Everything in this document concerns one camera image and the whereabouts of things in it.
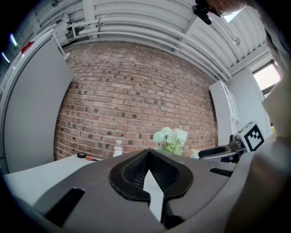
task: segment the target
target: tape roll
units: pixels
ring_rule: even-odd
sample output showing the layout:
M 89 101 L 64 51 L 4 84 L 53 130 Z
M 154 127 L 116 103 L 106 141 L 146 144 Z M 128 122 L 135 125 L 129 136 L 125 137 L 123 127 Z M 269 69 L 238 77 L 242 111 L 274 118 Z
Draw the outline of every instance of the tape roll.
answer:
M 77 157 L 78 158 L 86 158 L 86 154 L 85 153 L 78 153 Z

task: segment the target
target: white pipe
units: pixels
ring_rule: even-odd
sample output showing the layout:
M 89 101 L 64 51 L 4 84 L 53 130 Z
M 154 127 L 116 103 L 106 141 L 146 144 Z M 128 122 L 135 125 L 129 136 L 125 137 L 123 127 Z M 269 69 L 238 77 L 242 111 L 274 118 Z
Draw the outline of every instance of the white pipe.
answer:
M 76 31 L 75 31 L 75 25 L 72 23 L 72 30 L 73 30 L 73 36 L 76 38 Z
M 134 36 L 134 37 L 140 37 L 140 38 L 144 38 L 144 39 L 147 39 L 147 40 L 152 40 L 152 41 L 156 41 L 158 43 L 161 43 L 161 44 L 164 44 L 166 46 L 169 46 L 175 50 L 179 50 L 180 53 L 183 53 L 185 54 L 187 57 L 191 58 L 192 60 L 196 61 L 197 63 L 199 64 L 195 64 L 195 66 L 197 66 L 199 69 L 201 69 L 203 72 L 205 72 L 209 77 L 211 77 L 214 81 L 217 81 L 217 79 L 215 78 L 215 76 L 217 76 L 212 70 L 209 70 L 207 71 L 203 66 L 205 64 L 201 63 L 201 61 L 197 60 L 196 58 L 194 58 L 192 55 L 190 55 L 189 53 L 187 53 L 186 51 L 183 51 L 182 49 L 176 47 L 176 46 L 173 46 L 171 44 L 168 44 L 164 41 L 160 41 L 160 40 L 157 40 L 155 38 L 152 38 L 152 37 L 148 37 L 148 36 L 145 36 L 145 35 L 140 35 L 140 34 L 135 34 L 135 33 L 130 33 L 130 32 L 123 32 L 123 31 L 103 31 L 103 32 L 95 32 L 95 33 L 90 33 L 90 34 L 86 34 L 86 35 L 79 35 L 77 36 L 76 38 L 72 38 L 71 40 L 69 40 L 70 42 L 72 40 L 75 40 L 75 39 L 78 39 L 78 38 L 82 38 L 82 37 L 85 37 L 85 36 L 90 36 L 90 35 L 103 35 L 103 34 L 112 34 L 112 35 L 130 35 L 130 36 Z
M 129 32 L 142 33 L 142 34 L 152 35 L 152 36 L 155 36 L 158 38 L 162 38 L 164 40 L 170 41 L 173 44 L 178 44 L 180 47 L 183 47 L 186 51 L 191 51 L 192 53 L 196 54 L 198 57 L 200 57 L 201 59 L 203 59 L 206 62 L 206 65 L 209 65 L 210 67 L 212 67 L 225 81 L 227 81 L 227 78 L 225 77 L 225 75 L 210 60 L 208 60 L 208 58 L 204 57 L 202 54 L 200 54 L 198 51 L 196 51 L 191 46 L 188 46 L 188 45 L 182 43 L 181 41 L 177 41 L 177 40 L 175 40 L 175 39 L 171 38 L 170 36 L 165 35 L 163 33 L 152 31 L 149 29 L 144 29 L 144 28 L 136 28 L 136 27 L 132 27 L 132 26 L 105 26 L 105 27 L 99 27 L 99 28 L 95 28 L 95 29 L 89 29 L 86 31 L 89 31 L 90 33 L 100 32 L 100 31 L 129 31 Z M 81 32 L 79 32 L 79 35 L 84 35 L 84 31 L 81 31 Z M 205 64 L 201 63 L 196 58 L 195 58 L 195 61 L 199 62 L 202 66 L 205 66 Z
M 164 29 L 170 33 L 176 34 L 180 38 L 182 37 L 183 39 L 192 43 L 195 47 L 199 48 L 204 54 L 207 54 L 213 61 L 215 61 L 215 63 L 218 64 L 218 66 L 229 76 L 229 78 L 231 78 L 231 74 L 229 73 L 229 71 L 220 63 L 220 61 L 216 60 L 216 58 L 213 56 L 213 54 L 211 54 L 206 48 L 201 46 L 194 39 L 190 38 L 189 36 L 185 35 L 184 33 L 179 32 L 176 29 L 173 29 L 173 28 L 168 27 L 166 25 L 156 23 L 153 21 L 149 21 L 149 20 L 137 19 L 137 18 L 126 18 L 126 17 L 103 18 L 103 19 L 97 19 L 97 20 L 92 20 L 92 21 L 88 21 L 88 22 L 82 22 L 79 24 L 90 25 L 90 24 L 121 23 L 121 22 L 128 22 L 128 23 L 138 24 L 138 25 L 140 25 L 140 24 L 150 25 L 153 27 Z M 92 33 L 93 31 L 90 31 L 90 30 L 91 29 L 83 30 L 82 33 L 84 33 L 84 34 Z

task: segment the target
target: white ceiling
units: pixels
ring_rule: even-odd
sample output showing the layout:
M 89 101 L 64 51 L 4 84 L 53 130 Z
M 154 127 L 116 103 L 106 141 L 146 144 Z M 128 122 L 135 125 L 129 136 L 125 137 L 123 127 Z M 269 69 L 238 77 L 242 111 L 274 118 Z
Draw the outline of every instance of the white ceiling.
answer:
M 194 4 L 194 0 L 62 0 L 57 7 L 52 7 L 51 1 L 43 0 L 19 26 L 15 38 L 22 46 L 25 45 L 39 29 L 44 28 L 49 20 L 61 12 L 69 16 L 70 23 L 112 17 L 132 18 L 133 21 L 144 19 L 156 22 L 159 26 L 122 21 L 101 26 L 117 26 L 118 32 L 124 31 L 123 26 L 134 27 L 135 30 L 138 28 L 150 30 L 153 33 L 162 33 L 176 42 L 145 32 L 135 34 L 153 38 L 155 41 L 129 33 L 128 35 L 102 34 L 98 35 L 97 40 L 136 41 L 159 47 L 187 59 L 213 79 L 223 81 L 228 81 L 232 74 L 268 52 L 264 44 L 264 28 L 255 9 L 245 8 L 230 23 L 210 14 L 212 24 L 206 25 L 193 14 L 191 6 Z M 162 29 L 163 25 L 174 29 L 177 33 Z M 177 35 L 178 32 L 185 34 L 187 39 Z M 241 40 L 239 46 L 233 45 L 235 37 Z M 157 39 L 183 49 L 184 52 L 156 42 Z

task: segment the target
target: window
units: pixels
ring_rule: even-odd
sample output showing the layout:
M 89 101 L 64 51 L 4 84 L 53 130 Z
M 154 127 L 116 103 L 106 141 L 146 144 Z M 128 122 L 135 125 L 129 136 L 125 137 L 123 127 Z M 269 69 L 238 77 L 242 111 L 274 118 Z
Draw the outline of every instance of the window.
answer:
M 237 12 L 233 12 L 231 15 L 227 15 L 227 16 L 224 16 L 223 18 L 229 23 L 230 21 L 233 20 L 234 17 L 236 17 L 236 15 L 240 12 L 237 11 Z
M 281 80 L 276 65 L 274 64 L 270 64 L 262 70 L 255 72 L 254 77 L 262 91 Z

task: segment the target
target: white bottle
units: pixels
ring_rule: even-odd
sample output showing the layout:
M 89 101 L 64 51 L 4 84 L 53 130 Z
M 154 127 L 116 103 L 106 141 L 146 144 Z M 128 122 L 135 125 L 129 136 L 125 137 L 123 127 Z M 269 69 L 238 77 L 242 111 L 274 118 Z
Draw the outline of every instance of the white bottle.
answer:
M 122 155 L 122 141 L 116 140 L 116 145 L 114 147 L 113 157 Z

